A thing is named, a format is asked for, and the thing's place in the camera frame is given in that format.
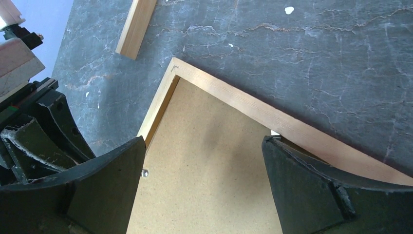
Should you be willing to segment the brown fibreboard backing board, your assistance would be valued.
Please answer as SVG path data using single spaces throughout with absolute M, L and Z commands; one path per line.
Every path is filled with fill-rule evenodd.
M 139 182 L 130 234 L 280 234 L 262 154 L 270 130 L 179 80 Z

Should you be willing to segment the brown wooden picture frame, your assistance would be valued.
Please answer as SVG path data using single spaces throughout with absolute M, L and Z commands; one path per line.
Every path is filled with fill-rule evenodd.
M 147 145 L 150 144 L 180 79 L 188 81 L 266 128 L 280 133 L 287 140 L 338 169 L 387 183 L 407 186 L 413 184 L 412 177 L 175 57 L 171 59 L 137 133 Z

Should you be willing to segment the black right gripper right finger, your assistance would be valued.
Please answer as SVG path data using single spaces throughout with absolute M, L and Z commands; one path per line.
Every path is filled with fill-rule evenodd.
M 285 234 L 410 234 L 413 189 L 335 168 L 266 136 L 262 153 Z

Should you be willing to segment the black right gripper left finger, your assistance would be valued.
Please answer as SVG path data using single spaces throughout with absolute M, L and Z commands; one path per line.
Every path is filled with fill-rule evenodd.
M 64 172 L 1 187 L 1 233 L 124 234 L 145 154 L 135 137 Z

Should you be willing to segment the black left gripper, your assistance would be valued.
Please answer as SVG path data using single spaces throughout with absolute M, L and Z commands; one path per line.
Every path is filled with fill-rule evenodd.
M 66 171 L 76 162 L 96 158 L 74 121 L 66 96 L 56 88 L 58 81 L 53 78 L 29 82 L 0 103 L 0 128 L 5 127 L 0 137 L 19 183 L 28 184 Z M 8 124 L 33 98 L 38 99 L 37 119 L 41 126 L 33 117 L 19 117 Z

